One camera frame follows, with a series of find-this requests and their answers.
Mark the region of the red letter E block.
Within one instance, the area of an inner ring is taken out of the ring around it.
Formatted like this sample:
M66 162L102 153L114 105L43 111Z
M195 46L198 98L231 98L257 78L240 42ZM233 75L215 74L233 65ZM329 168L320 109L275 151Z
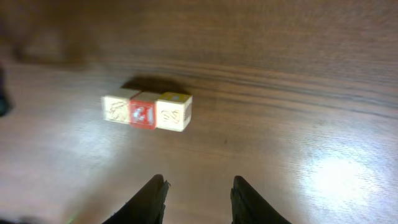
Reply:
M156 102L160 93L142 91L129 102L130 125L140 129L156 128Z

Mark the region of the wooden block green side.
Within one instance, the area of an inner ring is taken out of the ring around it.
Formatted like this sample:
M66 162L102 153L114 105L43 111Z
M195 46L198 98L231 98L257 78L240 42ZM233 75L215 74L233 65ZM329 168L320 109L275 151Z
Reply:
M140 93L140 90L119 88L102 96L101 103L103 119L116 123L129 124L130 100Z

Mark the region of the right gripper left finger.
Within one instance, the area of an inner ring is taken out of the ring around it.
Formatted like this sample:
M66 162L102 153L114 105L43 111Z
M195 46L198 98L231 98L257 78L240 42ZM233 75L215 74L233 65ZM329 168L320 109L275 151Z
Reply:
M163 175L156 174L103 224L162 224L169 187Z

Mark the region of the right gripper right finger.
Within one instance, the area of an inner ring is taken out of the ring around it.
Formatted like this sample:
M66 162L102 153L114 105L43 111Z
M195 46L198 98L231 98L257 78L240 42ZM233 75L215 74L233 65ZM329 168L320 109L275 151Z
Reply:
M242 176L231 189L232 224L290 224Z

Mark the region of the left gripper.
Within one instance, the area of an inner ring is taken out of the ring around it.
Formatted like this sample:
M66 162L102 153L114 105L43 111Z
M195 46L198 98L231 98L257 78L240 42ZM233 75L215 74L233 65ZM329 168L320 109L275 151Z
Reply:
M5 71L1 67L1 117L6 116L12 110L12 101L6 90Z

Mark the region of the wooden block yellow O side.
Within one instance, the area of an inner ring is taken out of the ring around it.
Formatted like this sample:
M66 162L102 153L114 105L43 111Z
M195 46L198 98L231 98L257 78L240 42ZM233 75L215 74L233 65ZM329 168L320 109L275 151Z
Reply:
M156 101L156 127L182 132L192 118L193 96L165 92Z

